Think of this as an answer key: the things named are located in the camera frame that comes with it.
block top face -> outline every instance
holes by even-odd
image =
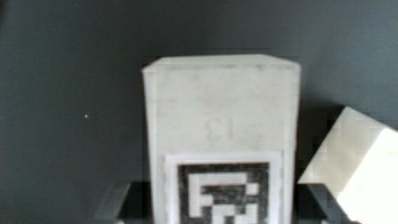
[[[257,65],[277,67],[278,69],[300,70],[298,63],[268,55],[220,55],[220,56],[188,56],[165,57],[143,68],[143,73],[156,72],[161,68],[198,68],[206,67],[236,67]]]

white block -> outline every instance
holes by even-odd
[[[184,200],[181,164],[257,162],[270,164],[270,174],[261,174],[270,178],[270,224],[287,224],[296,63],[264,55],[163,58],[143,69],[143,83],[154,223],[184,224],[175,207]]]
[[[353,221],[398,223],[398,132],[344,108],[298,183],[323,183]]]

black surface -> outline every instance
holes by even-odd
[[[147,180],[140,68],[161,56],[301,64],[296,177],[342,105],[398,127],[394,0],[8,0],[0,13],[0,223],[99,223],[110,184]]]

